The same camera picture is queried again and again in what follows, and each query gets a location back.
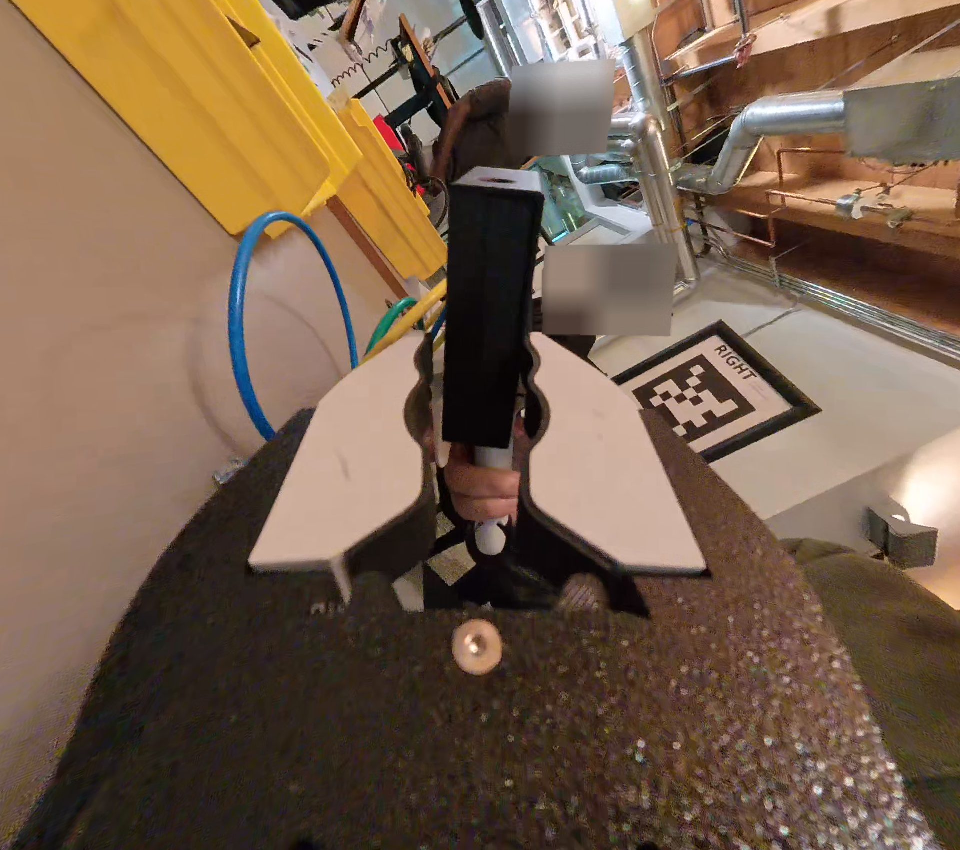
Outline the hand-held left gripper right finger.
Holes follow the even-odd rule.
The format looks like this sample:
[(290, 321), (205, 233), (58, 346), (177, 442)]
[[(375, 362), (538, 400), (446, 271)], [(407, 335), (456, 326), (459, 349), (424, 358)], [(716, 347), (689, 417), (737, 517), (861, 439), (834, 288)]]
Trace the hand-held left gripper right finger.
[(639, 578), (711, 572), (637, 403), (590, 362), (530, 334), (517, 562), (562, 591), (598, 580), (641, 604)]

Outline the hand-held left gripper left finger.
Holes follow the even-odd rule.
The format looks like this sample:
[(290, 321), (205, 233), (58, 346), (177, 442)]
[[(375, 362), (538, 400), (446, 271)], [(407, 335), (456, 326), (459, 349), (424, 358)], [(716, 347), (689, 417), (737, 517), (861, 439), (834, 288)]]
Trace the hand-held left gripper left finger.
[(354, 583), (390, 584), (437, 537), (433, 341), (409, 333), (318, 403), (248, 566), (318, 572), (348, 602)]

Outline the black network switch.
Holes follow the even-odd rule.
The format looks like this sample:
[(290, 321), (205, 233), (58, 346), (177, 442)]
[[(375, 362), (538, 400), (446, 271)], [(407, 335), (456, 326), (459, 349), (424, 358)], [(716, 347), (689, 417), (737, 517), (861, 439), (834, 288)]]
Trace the black network switch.
[(530, 333), (545, 194), (534, 171), (485, 167), (448, 190), (441, 434), (504, 450)]

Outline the yellow plastic bin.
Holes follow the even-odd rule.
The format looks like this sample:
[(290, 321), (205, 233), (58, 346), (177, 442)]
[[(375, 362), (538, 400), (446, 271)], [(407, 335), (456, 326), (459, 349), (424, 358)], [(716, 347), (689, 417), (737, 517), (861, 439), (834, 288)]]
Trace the yellow plastic bin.
[(258, 0), (12, 0), (222, 228), (360, 195), (363, 155)]
[(342, 224), (352, 220), (398, 277), (426, 282), (447, 263), (448, 250), (425, 201), (359, 100), (348, 99), (337, 116), (360, 157), (328, 208)]

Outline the person's left hand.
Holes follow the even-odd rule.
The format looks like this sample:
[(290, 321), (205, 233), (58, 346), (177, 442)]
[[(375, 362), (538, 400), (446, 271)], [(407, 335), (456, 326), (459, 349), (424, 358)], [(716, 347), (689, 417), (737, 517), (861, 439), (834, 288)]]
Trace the person's left hand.
[(452, 507), (462, 519), (479, 523), (517, 519), (519, 472), (478, 465), (452, 454), (442, 473)]

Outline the framed marker tag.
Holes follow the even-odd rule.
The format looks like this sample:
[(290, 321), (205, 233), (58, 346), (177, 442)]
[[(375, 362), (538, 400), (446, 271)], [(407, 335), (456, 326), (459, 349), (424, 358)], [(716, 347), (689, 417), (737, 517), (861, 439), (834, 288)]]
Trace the framed marker tag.
[(821, 412), (722, 320), (611, 378), (708, 463)]

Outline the metal pipe valve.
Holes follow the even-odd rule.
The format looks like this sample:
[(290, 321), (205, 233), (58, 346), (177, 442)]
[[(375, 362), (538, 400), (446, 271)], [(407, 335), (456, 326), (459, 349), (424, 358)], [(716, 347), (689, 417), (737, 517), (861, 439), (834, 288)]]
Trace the metal pipe valve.
[(882, 189), (878, 193), (866, 192), (857, 188), (840, 196), (834, 203), (836, 215), (844, 220), (863, 220), (869, 218), (884, 223), (891, 231), (899, 231), (906, 223), (915, 219), (910, 208), (894, 204), (890, 194)]

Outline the black-legged wooden desk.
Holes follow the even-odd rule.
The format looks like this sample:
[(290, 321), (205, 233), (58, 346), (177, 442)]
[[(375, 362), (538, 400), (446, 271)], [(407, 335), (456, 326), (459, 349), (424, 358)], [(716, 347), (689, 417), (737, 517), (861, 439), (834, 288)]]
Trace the black-legged wooden desk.
[(355, 100), (363, 100), (392, 76), (405, 70), (412, 81), (414, 94), (385, 116), (386, 124), (398, 131), (402, 125), (410, 125), (415, 115), (426, 112), (438, 128), (443, 128), (456, 95), (452, 93), (448, 79), (434, 67), (405, 14), (399, 16), (398, 23), (398, 35), (385, 45), (392, 51), (393, 65), (352, 96)]

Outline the upright round metal duct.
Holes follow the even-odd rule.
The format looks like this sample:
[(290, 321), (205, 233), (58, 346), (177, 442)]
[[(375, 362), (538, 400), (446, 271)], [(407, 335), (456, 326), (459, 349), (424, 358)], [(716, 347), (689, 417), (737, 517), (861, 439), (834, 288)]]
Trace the upright round metal duct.
[(634, 143), (632, 162), (657, 238), (677, 251), (674, 300), (679, 302), (697, 289), (700, 271), (670, 170), (665, 137), (667, 105), (655, 50), (654, 24), (638, 30), (622, 48), (634, 103), (634, 115), (630, 119)]

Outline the grey metal bracket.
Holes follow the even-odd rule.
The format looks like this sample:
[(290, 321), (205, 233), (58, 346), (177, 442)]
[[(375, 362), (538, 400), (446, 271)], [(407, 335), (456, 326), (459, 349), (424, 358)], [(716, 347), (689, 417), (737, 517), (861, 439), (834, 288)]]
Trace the grey metal bracket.
[(913, 522), (891, 499), (866, 508), (866, 533), (881, 556), (901, 569), (929, 568), (937, 560), (939, 531)]

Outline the metal wall conduits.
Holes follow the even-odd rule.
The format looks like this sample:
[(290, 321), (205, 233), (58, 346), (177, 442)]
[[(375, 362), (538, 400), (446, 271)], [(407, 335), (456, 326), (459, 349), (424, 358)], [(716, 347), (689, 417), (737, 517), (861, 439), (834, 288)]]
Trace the metal wall conduits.
[(876, 305), (823, 283), (787, 273), (775, 265), (762, 265), (724, 244), (708, 241), (705, 259), (800, 304), (809, 304), (833, 316), (877, 332), (947, 364), (959, 364), (958, 332), (935, 327), (926, 320), (906, 316), (889, 306)]

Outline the metal elbow duct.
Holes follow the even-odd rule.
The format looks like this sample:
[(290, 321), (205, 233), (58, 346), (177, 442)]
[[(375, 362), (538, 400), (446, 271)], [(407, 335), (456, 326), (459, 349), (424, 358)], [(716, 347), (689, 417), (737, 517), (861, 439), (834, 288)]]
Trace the metal elbow duct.
[(766, 97), (749, 104), (735, 118), (703, 193), (725, 194), (738, 185), (762, 139), (840, 133), (845, 127), (843, 91), (798, 92)]

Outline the rectangular metal duct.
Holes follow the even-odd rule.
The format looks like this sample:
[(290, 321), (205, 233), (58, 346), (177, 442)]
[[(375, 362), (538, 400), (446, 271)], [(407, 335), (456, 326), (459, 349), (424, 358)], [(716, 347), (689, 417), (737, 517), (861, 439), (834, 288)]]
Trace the rectangular metal duct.
[(892, 165), (959, 159), (959, 77), (847, 89), (846, 153)]

